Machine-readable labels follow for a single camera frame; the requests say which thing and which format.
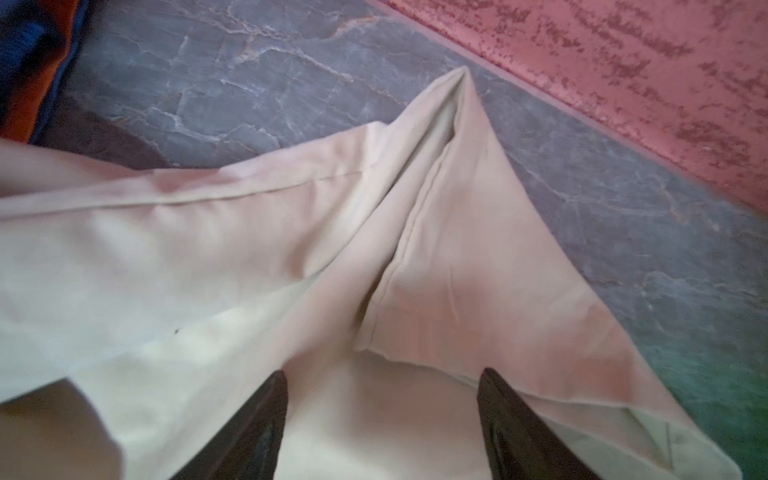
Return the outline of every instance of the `blue fabric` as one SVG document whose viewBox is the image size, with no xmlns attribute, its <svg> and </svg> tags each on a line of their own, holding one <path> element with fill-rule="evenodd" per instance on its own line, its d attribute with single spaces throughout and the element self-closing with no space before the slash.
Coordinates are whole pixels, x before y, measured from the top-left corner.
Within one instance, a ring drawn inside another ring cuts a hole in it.
<svg viewBox="0 0 768 480">
<path fill-rule="evenodd" d="M 64 43 L 35 0 L 0 0 L 0 123 L 13 91 Z"/>
<path fill-rule="evenodd" d="M 69 53 L 67 53 L 67 57 L 56 71 L 56 76 L 51 83 L 51 88 L 48 90 L 48 94 L 45 95 L 45 99 L 40 105 L 38 120 L 35 123 L 35 130 L 29 138 L 30 144 L 37 144 L 40 141 L 45 126 L 51 120 L 51 115 L 56 106 L 56 99 L 58 98 L 58 92 L 61 89 L 61 81 L 66 75 L 69 65 L 71 65 L 74 57 L 77 55 L 78 48 L 80 47 L 83 24 L 85 23 L 87 14 L 88 0 L 81 0 L 78 5 L 78 10 L 74 13 L 74 21 L 72 22 L 72 40 L 70 42 Z"/>
</svg>

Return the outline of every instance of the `red patterned rug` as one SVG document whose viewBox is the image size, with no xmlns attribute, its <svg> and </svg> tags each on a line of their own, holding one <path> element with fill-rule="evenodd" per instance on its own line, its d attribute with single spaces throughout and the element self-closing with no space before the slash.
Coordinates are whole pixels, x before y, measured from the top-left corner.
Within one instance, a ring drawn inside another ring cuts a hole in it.
<svg viewBox="0 0 768 480">
<path fill-rule="evenodd" d="M 382 3 L 768 211 L 768 4 L 762 0 Z"/>
</svg>

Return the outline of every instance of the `gray marble floor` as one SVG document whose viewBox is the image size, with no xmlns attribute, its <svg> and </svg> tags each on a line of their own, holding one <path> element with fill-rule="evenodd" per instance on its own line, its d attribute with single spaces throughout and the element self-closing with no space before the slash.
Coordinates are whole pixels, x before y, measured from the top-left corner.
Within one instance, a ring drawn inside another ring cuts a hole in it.
<svg viewBox="0 0 768 480">
<path fill-rule="evenodd" d="M 216 167 L 391 121 L 467 61 L 362 0 L 95 2 L 44 144 Z M 768 221 L 470 65 L 547 225 L 701 428 L 768 472 Z"/>
</svg>

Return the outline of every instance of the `orange fabric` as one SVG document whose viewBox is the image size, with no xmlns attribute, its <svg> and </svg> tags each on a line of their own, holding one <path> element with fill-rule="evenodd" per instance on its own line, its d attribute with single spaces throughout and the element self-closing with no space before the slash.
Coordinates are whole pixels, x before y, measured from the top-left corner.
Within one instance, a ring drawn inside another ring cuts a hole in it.
<svg viewBox="0 0 768 480">
<path fill-rule="evenodd" d="M 74 15 L 78 10 L 78 0 L 38 0 L 38 3 L 51 13 L 66 43 L 42 69 L 32 74 L 29 81 L 11 99 L 8 117 L 0 127 L 0 137 L 21 142 L 27 142 L 35 130 L 40 105 L 48 94 L 61 63 L 67 57 L 72 41 Z"/>
</svg>

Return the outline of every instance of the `beige trousers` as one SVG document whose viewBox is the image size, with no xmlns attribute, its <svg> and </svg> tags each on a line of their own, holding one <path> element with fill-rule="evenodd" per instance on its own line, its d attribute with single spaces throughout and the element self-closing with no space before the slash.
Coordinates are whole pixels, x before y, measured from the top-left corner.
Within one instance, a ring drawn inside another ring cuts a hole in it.
<svg viewBox="0 0 768 480">
<path fill-rule="evenodd" d="M 285 369 L 276 478 L 487 479 L 492 366 L 603 478 L 741 478 L 550 235 L 466 69 L 390 125 L 218 170 L 0 157 L 0 400 L 56 382 L 2 407 L 0 475 L 165 480 Z"/>
</svg>

